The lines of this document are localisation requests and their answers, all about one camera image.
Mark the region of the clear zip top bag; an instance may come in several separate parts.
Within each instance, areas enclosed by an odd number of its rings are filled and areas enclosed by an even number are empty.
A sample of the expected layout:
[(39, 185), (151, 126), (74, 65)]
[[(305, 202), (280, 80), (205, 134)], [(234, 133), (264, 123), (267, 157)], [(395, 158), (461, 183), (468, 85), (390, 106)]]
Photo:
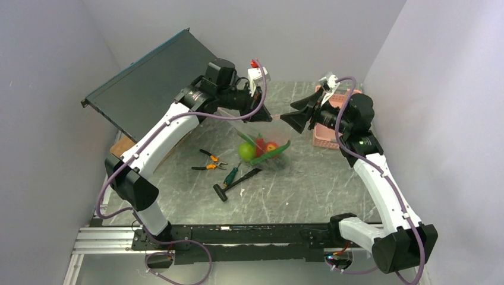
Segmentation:
[(253, 168), (277, 172), (291, 166), (291, 127), (273, 115), (271, 122), (228, 121), (240, 138), (237, 152)]

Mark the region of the red tomato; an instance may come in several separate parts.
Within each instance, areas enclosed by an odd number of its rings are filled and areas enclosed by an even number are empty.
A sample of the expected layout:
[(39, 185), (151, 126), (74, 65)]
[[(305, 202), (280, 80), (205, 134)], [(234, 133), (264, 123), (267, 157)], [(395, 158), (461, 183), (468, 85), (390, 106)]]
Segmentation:
[(278, 145), (277, 143), (273, 142), (273, 141), (269, 141), (267, 142), (265, 145), (264, 145), (264, 152), (265, 153), (269, 153), (271, 151), (274, 151), (278, 148)]

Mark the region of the green chili pepper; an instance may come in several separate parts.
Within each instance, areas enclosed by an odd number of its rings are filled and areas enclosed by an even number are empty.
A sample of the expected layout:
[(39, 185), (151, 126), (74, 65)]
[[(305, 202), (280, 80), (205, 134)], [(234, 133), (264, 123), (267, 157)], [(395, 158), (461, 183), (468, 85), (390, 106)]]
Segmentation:
[(264, 154), (261, 157), (252, 159), (251, 161), (249, 161), (249, 163), (251, 165), (257, 165), (259, 163), (265, 162), (266, 160), (278, 158), (287, 148), (290, 147), (290, 145), (291, 141), (288, 140), (284, 145), (278, 146), (276, 150), (271, 151), (269, 153), (264, 152)]

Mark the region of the green lime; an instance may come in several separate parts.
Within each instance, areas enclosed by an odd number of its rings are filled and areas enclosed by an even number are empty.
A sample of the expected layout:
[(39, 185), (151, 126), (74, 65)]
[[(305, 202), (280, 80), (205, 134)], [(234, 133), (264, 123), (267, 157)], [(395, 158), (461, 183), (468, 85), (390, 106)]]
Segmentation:
[(238, 147), (238, 155), (244, 162), (249, 162), (256, 158), (256, 147), (249, 142), (243, 142)]

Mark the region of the red chili pepper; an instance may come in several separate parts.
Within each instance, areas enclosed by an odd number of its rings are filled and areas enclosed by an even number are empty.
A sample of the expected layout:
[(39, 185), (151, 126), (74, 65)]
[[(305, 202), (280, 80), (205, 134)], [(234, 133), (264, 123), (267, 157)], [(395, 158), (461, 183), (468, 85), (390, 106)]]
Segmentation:
[(264, 139), (263, 137), (257, 137), (256, 140), (256, 150), (255, 150), (255, 155), (256, 158), (261, 157), (264, 154)]

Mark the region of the green cucumber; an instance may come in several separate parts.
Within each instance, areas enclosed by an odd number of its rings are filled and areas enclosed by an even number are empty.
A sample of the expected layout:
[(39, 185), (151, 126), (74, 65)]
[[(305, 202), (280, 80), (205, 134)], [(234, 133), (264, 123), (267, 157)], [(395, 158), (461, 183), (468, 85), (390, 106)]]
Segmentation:
[(256, 142), (255, 142), (255, 139), (247, 134), (244, 134), (240, 131), (237, 131), (237, 135), (242, 138), (244, 141), (248, 142), (249, 144), (251, 145), (255, 145)]

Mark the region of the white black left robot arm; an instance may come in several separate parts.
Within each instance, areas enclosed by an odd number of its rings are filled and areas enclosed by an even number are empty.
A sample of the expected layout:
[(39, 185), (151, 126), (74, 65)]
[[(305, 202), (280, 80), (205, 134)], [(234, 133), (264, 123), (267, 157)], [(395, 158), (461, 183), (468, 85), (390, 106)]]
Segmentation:
[(157, 201), (159, 190), (148, 180), (162, 159), (206, 118), (231, 120), (216, 115), (219, 108), (238, 111), (236, 120), (244, 122), (272, 120), (264, 105), (269, 71), (258, 59), (251, 62), (245, 85), (239, 89), (240, 77), (232, 62), (210, 61), (205, 73), (181, 89), (168, 111), (136, 145), (106, 159), (108, 178), (102, 191), (112, 188), (129, 203), (126, 209), (137, 215), (155, 249), (163, 249), (173, 240), (172, 226)]

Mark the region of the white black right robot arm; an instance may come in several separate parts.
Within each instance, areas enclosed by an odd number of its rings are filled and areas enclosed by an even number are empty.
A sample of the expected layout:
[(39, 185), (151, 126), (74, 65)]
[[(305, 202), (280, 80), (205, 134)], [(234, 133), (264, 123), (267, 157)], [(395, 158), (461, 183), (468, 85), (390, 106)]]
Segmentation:
[(348, 96), (342, 107), (323, 102), (323, 93), (291, 103), (294, 111), (280, 118), (301, 133), (321, 124), (336, 131), (342, 155), (364, 182), (379, 212), (378, 229), (351, 213), (331, 217), (327, 238), (334, 246), (350, 241), (372, 254), (383, 273), (422, 269), (438, 238), (432, 224), (424, 224), (407, 204), (390, 174), (386, 157), (371, 131), (372, 99), (362, 93)]

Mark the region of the pink plastic basket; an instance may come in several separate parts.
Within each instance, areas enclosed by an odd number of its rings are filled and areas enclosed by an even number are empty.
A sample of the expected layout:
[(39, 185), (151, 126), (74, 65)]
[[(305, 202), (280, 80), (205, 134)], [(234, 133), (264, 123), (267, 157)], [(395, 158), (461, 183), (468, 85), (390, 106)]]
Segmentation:
[[(332, 107), (341, 107), (345, 99), (349, 95), (349, 89), (338, 89), (329, 99)], [(312, 145), (318, 148), (326, 148), (338, 150), (339, 145), (336, 142), (336, 135), (334, 129), (325, 127), (321, 124), (316, 124), (312, 134)]]

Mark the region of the black hammer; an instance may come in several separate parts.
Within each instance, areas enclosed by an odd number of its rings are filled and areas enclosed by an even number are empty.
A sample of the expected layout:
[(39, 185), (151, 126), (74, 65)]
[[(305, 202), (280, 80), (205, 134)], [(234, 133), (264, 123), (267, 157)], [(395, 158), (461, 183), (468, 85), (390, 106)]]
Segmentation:
[(222, 202), (226, 202), (228, 200), (228, 197), (226, 195), (226, 192), (228, 190), (230, 190), (233, 187), (237, 186), (241, 182), (246, 181), (249, 178), (252, 178), (256, 174), (260, 173), (261, 171), (262, 171), (261, 169), (255, 168), (255, 169), (249, 171), (248, 173), (246, 173), (244, 176), (242, 176), (239, 179), (237, 179), (236, 181), (233, 181), (233, 183), (229, 184), (228, 186), (226, 186), (224, 188), (221, 188), (218, 184), (214, 184), (213, 185), (213, 189), (217, 193), (217, 195), (220, 198), (220, 200)]

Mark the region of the wooden block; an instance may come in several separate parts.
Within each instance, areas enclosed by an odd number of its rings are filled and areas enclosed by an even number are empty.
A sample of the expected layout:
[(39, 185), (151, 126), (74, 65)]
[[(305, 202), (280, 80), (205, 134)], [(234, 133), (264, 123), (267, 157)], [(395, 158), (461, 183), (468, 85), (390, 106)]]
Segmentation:
[(110, 149), (109, 152), (120, 158), (124, 152), (135, 146), (135, 142), (128, 137), (120, 138)]

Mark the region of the orange handled pliers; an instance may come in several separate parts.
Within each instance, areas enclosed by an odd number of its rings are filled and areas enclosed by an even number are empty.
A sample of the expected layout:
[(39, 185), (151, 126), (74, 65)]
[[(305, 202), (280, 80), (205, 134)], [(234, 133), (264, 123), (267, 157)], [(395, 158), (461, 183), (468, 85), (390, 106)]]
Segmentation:
[(210, 169), (222, 169), (225, 170), (226, 166), (228, 165), (226, 162), (220, 160), (216, 156), (214, 156), (212, 153), (204, 150), (204, 149), (199, 149), (199, 152), (205, 154), (206, 156), (209, 157), (210, 163), (205, 165), (205, 166), (193, 166), (191, 169), (192, 170), (210, 170)]

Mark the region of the green handled screwdriver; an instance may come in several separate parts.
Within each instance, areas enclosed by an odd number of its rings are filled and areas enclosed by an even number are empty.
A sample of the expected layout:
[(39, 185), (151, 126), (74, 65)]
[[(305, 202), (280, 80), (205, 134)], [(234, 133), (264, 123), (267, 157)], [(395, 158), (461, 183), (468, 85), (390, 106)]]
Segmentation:
[(239, 169), (241, 165), (241, 162), (239, 162), (231, 171), (230, 173), (226, 176), (226, 178), (224, 179), (224, 182), (223, 182), (223, 186), (224, 187), (227, 187), (229, 186), (231, 183), (233, 183), (235, 177), (236, 177), (236, 174), (237, 174), (237, 171)]

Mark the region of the dark flat network switch box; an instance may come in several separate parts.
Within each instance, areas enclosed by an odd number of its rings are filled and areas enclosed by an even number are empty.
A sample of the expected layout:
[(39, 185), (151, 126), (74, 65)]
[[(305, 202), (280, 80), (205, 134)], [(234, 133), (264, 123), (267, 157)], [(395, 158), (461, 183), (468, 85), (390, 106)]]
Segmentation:
[(216, 58), (183, 29), (92, 91), (81, 105), (92, 107), (137, 142), (168, 111), (175, 96)]

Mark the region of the aluminium frame rail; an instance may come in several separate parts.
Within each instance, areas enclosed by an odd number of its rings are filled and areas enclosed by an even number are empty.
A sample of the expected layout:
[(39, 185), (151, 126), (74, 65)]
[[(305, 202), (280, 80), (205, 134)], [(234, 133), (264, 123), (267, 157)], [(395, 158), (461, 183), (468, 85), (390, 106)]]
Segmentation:
[(86, 255), (124, 254), (130, 251), (134, 230), (129, 227), (82, 227), (71, 253), (63, 284), (76, 284)]

